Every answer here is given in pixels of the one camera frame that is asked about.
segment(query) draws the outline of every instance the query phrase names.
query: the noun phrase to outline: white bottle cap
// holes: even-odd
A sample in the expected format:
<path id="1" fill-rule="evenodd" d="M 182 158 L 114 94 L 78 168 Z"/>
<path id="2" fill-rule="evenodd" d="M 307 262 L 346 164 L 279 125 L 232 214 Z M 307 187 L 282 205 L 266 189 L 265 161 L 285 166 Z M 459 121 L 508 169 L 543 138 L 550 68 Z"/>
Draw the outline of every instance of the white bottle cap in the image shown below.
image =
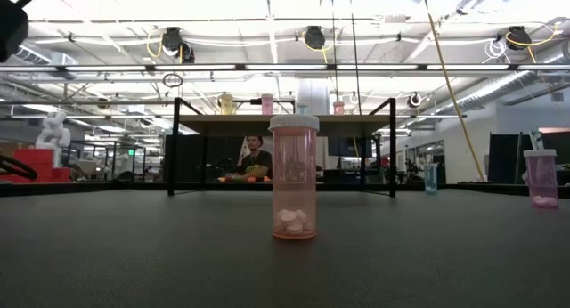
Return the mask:
<path id="1" fill-rule="evenodd" d="M 310 115 L 281 115 L 271 118 L 269 131 L 280 127 L 305 127 L 319 131 L 319 118 Z"/>
<path id="2" fill-rule="evenodd" d="M 553 149 L 544 150 L 527 150 L 523 152 L 526 157 L 556 157 L 556 151 Z"/>

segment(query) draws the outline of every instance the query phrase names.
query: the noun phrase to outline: white pill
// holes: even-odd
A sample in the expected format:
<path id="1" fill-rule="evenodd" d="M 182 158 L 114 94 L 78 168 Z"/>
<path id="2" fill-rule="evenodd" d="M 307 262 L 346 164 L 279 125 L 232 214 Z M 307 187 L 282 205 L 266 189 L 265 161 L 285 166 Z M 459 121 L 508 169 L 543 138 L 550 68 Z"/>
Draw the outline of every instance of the white pill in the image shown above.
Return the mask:
<path id="1" fill-rule="evenodd" d="M 303 210 L 300 210 L 300 209 L 297 210 L 297 211 L 295 212 L 295 215 L 297 215 L 297 219 L 298 219 L 302 224 L 305 224 L 305 223 L 306 223 L 307 217 L 306 217 L 305 213 L 303 212 Z"/>
<path id="2" fill-rule="evenodd" d="M 280 218 L 280 219 L 281 219 L 281 217 L 283 217 L 283 215 L 286 215 L 286 214 L 288 214 L 289 212 L 290 212 L 289 210 L 283 209 L 283 210 L 281 210 L 280 212 L 278 212 L 277 215 L 275 215 L 275 216 L 276 216 L 277 218 Z"/>
<path id="3" fill-rule="evenodd" d="M 285 230 L 285 223 L 278 222 L 273 225 L 273 231 L 284 231 Z"/>
<path id="4" fill-rule="evenodd" d="M 297 219 L 297 215 L 294 212 L 287 212 L 287 214 L 281 216 L 281 220 L 285 223 L 291 223 Z"/>
<path id="5" fill-rule="evenodd" d="M 312 223 L 305 223 L 305 231 L 306 232 L 313 232 L 314 231 L 314 227 Z"/>
<path id="6" fill-rule="evenodd" d="M 301 223 L 292 224 L 289 227 L 287 227 L 287 233 L 299 234 L 301 232 L 303 232 L 303 224 Z"/>

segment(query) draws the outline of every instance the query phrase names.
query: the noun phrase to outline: man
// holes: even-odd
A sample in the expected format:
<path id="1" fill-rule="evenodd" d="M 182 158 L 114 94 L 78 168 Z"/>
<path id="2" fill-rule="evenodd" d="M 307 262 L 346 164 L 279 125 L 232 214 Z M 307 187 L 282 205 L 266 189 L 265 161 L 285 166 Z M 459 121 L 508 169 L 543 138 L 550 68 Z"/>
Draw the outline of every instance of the man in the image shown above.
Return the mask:
<path id="1" fill-rule="evenodd" d="M 251 153 L 241 160 L 241 165 L 237 169 L 239 175 L 233 175 L 234 179 L 263 178 L 266 175 L 271 177 L 273 165 L 271 153 L 260 150 L 264 144 L 264 138 L 261 136 L 249 136 L 247 141 Z"/>

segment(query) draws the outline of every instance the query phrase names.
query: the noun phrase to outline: yellow cable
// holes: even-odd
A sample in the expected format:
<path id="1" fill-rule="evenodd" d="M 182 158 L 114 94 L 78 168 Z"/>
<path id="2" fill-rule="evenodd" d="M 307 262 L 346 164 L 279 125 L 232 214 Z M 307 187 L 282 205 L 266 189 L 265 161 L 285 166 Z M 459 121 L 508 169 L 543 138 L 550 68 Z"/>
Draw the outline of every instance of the yellow cable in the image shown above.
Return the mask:
<path id="1" fill-rule="evenodd" d="M 149 33 L 149 38 L 146 41 L 146 51 L 149 53 L 150 56 L 157 58 L 162 53 L 162 36 L 163 35 L 164 35 L 164 33 L 160 33 L 159 52 L 157 54 L 155 54 L 151 51 L 151 34 Z"/>
<path id="2" fill-rule="evenodd" d="M 520 43 L 517 41 L 513 41 L 511 39 L 509 39 L 509 36 L 511 35 L 511 33 L 507 33 L 507 35 L 505 36 L 505 38 L 507 39 L 507 41 L 511 42 L 513 45 L 522 45 L 522 46 L 535 46 L 535 45 L 544 45 L 545 43 L 549 42 L 550 40 L 552 40 L 554 38 L 554 36 L 556 35 L 556 30 L 558 28 L 558 24 L 554 25 L 554 30 L 552 31 L 552 36 L 550 36 L 549 38 L 547 38 L 546 40 L 542 40 L 541 42 L 537 42 L 535 44 L 524 44 L 524 43 Z"/>
<path id="3" fill-rule="evenodd" d="M 531 49 L 531 47 L 527 47 L 528 52 L 531 54 L 531 59 L 533 59 L 534 64 L 536 64 L 536 59 L 534 58 L 534 54 L 533 54 L 533 50 Z"/>
<path id="4" fill-rule="evenodd" d="M 434 35 L 434 40 L 436 41 L 437 55 L 439 56 L 439 61 L 441 62 L 442 70 L 444 71 L 445 83 L 447 84 L 447 90 L 449 90 L 449 95 L 452 97 L 453 106 L 455 107 L 455 112 L 457 112 L 457 116 L 460 119 L 461 127 L 463 128 L 463 133 L 465 134 L 465 139 L 467 140 L 467 145 L 469 146 L 469 150 L 471 150 L 471 156 L 473 157 L 473 161 L 475 161 L 475 165 L 477 167 L 477 172 L 479 173 L 479 177 L 481 178 L 481 182 L 484 182 L 485 177 L 483 176 L 483 171 L 481 171 L 481 166 L 479 165 L 479 161 L 477 160 L 475 150 L 473 149 L 473 144 L 471 144 L 471 139 L 469 139 L 469 133 L 467 131 L 467 127 L 465 126 L 465 120 L 463 120 L 463 116 L 461 114 L 460 107 L 457 104 L 457 100 L 455 100 L 455 94 L 453 93 L 452 84 L 449 81 L 447 69 L 445 68 L 444 56 L 442 55 L 442 49 L 439 46 L 439 40 L 438 40 L 437 33 L 436 33 L 436 26 L 434 24 L 434 19 L 431 17 L 431 13 L 429 12 L 428 0 L 424 0 L 424 2 L 426 3 L 427 16 L 429 17 L 429 24 L 431 25 L 431 31 L 432 31 L 432 34 Z"/>
<path id="5" fill-rule="evenodd" d="M 354 142 L 354 151 L 356 151 L 356 157 L 359 158 L 360 156 L 358 155 L 358 146 L 356 145 L 356 139 L 353 137 L 353 142 Z"/>

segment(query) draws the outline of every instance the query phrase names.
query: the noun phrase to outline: black t-shirt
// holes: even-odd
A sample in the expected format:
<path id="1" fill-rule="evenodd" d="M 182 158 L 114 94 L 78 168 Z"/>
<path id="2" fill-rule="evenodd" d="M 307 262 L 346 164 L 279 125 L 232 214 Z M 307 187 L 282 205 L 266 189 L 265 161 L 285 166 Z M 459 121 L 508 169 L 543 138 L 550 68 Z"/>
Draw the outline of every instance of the black t-shirt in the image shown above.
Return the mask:
<path id="1" fill-rule="evenodd" d="M 238 166 L 238 174 L 249 174 L 262 166 L 266 166 L 269 168 L 267 176 L 271 177 L 272 165 L 271 153 L 260 150 L 257 157 L 251 157 L 251 155 L 248 155 L 241 160 L 241 166 Z"/>

